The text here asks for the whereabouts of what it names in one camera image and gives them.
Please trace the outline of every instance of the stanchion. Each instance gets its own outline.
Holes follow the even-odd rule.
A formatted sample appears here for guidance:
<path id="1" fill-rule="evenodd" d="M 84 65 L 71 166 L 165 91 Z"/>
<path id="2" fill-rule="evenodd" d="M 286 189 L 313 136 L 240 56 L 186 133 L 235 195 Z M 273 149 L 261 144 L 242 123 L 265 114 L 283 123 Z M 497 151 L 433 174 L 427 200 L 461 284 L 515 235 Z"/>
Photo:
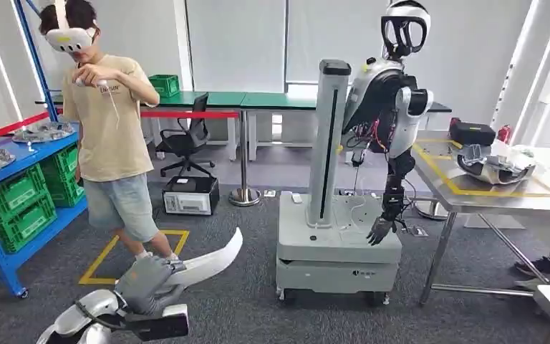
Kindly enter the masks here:
<path id="1" fill-rule="evenodd" d="M 248 114 L 239 113 L 239 144 L 241 146 L 241 187 L 233 190 L 228 200 L 234 206 L 253 206 L 260 202 L 260 191 L 248 187 Z"/>

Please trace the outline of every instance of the green crate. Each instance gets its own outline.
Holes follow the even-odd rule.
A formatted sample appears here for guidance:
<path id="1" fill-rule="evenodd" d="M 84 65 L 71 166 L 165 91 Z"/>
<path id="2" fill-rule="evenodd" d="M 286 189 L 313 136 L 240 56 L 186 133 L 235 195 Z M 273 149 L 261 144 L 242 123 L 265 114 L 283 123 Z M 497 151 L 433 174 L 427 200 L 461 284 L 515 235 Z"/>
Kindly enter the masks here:
<path id="1" fill-rule="evenodd" d="M 77 169 L 77 144 L 69 145 L 40 164 L 46 179 L 64 180 Z"/>
<path id="2" fill-rule="evenodd" d="M 74 206 L 85 194 L 85 190 L 77 185 L 74 174 L 66 181 L 48 180 L 47 188 L 54 204 L 61 207 Z"/>
<path id="3" fill-rule="evenodd" d="M 48 194 L 20 214 L 0 223 L 0 241 L 3 250 L 15 253 L 34 239 L 56 219 L 56 209 Z"/>
<path id="4" fill-rule="evenodd" d="M 161 97 L 169 98 L 180 92 L 180 84 L 178 84 L 177 75 L 153 75 L 149 77 L 148 80 Z"/>
<path id="5" fill-rule="evenodd" d="M 0 222 L 33 204 L 47 190 L 38 164 L 0 182 Z"/>

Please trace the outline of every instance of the office chair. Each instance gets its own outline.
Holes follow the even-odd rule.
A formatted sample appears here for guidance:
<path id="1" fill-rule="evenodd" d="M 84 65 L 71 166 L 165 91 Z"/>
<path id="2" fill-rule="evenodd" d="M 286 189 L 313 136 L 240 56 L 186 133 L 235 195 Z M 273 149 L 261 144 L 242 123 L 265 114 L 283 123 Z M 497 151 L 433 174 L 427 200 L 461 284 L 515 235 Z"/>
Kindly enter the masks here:
<path id="1" fill-rule="evenodd" d="M 208 93 L 195 98 L 193 103 L 193 112 L 205 112 L 208 106 Z M 156 148 L 157 152 L 173 153 L 177 157 L 182 158 L 182 161 L 161 168 L 161 176 L 165 177 L 165 172 L 174 168 L 180 167 L 179 176 L 182 176 L 184 170 L 190 171 L 192 168 L 212 176 L 208 170 L 199 166 L 200 163 L 209 163 L 210 167 L 216 166 L 213 161 L 192 161 L 190 157 L 205 148 L 206 143 L 210 139 L 210 133 L 206 127 L 205 118 L 193 118 L 190 121 L 189 129 L 180 123 L 180 118 L 177 119 L 181 129 L 164 129 L 159 134 L 161 135 L 161 143 Z"/>

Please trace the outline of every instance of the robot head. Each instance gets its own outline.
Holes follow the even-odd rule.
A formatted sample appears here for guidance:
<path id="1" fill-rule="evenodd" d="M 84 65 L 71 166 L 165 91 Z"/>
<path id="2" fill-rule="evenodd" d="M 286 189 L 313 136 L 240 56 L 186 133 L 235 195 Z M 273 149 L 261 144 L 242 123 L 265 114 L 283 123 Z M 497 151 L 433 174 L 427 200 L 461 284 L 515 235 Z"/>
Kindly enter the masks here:
<path id="1" fill-rule="evenodd" d="M 399 60 L 423 48 L 431 27 L 431 16 L 418 2 L 401 0 L 389 5 L 380 23 L 389 59 Z"/>

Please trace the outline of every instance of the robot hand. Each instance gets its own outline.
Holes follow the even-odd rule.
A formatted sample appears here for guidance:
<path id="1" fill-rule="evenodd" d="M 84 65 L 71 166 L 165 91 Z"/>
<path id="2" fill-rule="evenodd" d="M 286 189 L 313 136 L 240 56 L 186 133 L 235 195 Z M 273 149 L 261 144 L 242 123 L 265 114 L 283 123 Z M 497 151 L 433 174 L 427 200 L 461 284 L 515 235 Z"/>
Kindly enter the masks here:
<path id="1" fill-rule="evenodd" d="M 372 224 L 370 233 L 366 236 L 366 239 L 368 239 L 368 244 L 372 246 L 380 244 L 387 234 L 389 234 L 389 229 L 391 229 L 391 227 L 393 227 L 393 232 L 395 233 L 396 231 L 393 221 L 387 221 L 381 216 L 377 217 L 376 221 Z"/>

